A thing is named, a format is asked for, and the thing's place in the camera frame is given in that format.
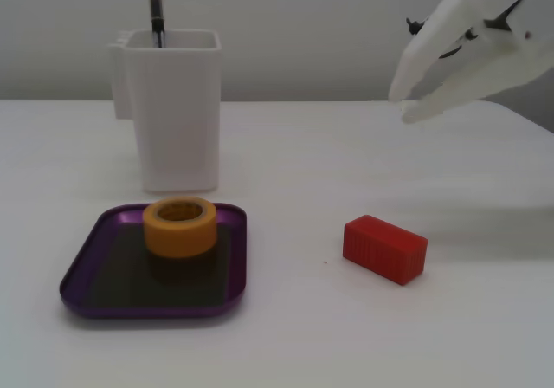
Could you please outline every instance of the white pen holder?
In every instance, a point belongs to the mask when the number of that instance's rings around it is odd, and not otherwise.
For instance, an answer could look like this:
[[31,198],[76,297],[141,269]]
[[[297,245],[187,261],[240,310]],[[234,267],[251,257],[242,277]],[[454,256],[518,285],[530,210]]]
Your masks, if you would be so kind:
[[116,117],[133,119],[147,191],[217,187],[221,43],[208,30],[122,32],[109,46]]

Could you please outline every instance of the white wall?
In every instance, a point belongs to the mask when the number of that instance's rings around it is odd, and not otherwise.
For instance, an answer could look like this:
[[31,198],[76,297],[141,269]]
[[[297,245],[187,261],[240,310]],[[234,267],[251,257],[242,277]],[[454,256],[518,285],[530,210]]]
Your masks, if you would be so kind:
[[[410,36],[439,0],[164,0],[172,28],[216,29],[225,100],[385,99]],[[147,28],[148,0],[0,0],[0,97],[110,98],[104,47]],[[479,51],[433,69],[418,93]],[[554,129],[550,73],[494,99]]]

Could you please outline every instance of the tray rim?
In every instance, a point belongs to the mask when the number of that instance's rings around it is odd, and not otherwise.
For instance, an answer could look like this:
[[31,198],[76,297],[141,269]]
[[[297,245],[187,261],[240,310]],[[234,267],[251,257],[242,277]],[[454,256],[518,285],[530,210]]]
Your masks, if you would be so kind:
[[228,287],[228,292],[225,294],[225,302],[223,304],[216,305],[216,306],[207,306],[207,307],[83,307],[68,300],[64,296],[64,290],[67,289],[69,280],[71,279],[73,274],[75,274],[75,270],[79,267],[81,259],[87,253],[87,249],[91,245],[92,240],[97,236],[104,222],[109,217],[115,216],[118,213],[121,213],[123,211],[144,210],[148,205],[150,204],[119,205],[106,210],[98,217],[98,219],[96,220],[96,223],[94,224],[93,228],[89,232],[87,239],[82,244],[81,249],[79,250],[75,258],[71,262],[68,268],[68,271],[61,279],[59,292],[60,292],[60,297],[63,304],[73,313],[88,319],[107,319],[107,318],[169,319],[169,318],[213,317],[213,316],[217,316],[228,312],[236,304],[238,304],[242,296],[244,295],[244,290],[246,288],[246,280],[247,280],[246,263],[247,263],[247,251],[248,251],[248,244],[247,244],[248,217],[246,212],[239,206],[235,206],[233,204],[223,204],[223,203],[214,203],[218,212],[219,210],[232,210],[232,211],[238,212],[244,218],[244,225],[241,226],[241,230],[244,229],[243,231],[244,236],[231,237],[231,242],[243,241],[243,245],[241,246],[244,246],[244,250],[231,251],[231,259],[229,259],[228,284],[235,283],[235,280],[233,280],[233,278],[235,277],[231,274],[231,271],[234,270],[233,267],[237,267],[237,264],[240,269],[244,270],[242,274],[243,279],[240,276],[238,277],[238,281],[239,281],[238,288],[234,288],[236,294],[229,295],[229,287]]

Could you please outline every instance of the purple tray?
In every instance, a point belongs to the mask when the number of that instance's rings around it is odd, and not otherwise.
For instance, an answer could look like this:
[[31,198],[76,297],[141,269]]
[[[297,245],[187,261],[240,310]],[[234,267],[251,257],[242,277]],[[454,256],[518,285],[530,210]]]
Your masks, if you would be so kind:
[[228,271],[222,301],[215,305],[182,307],[91,307],[84,300],[106,262],[119,230],[126,225],[140,225],[148,204],[128,204],[103,213],[83,244],[79,254],[60,284],[63,303],[71,311],[88,318],[183,318],[210,317],[223,314],[241,299],[246,287],[246,230],[244,210],[231,204],[215,204],[218,228],[229,231]]

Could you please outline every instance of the pen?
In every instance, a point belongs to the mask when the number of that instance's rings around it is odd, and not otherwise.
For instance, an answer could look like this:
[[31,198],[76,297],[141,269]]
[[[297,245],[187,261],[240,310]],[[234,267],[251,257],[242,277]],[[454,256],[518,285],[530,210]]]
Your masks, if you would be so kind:
[[154,47],[163,49],[165,47],[165,26],[162,0],[150,0],[150,12]]

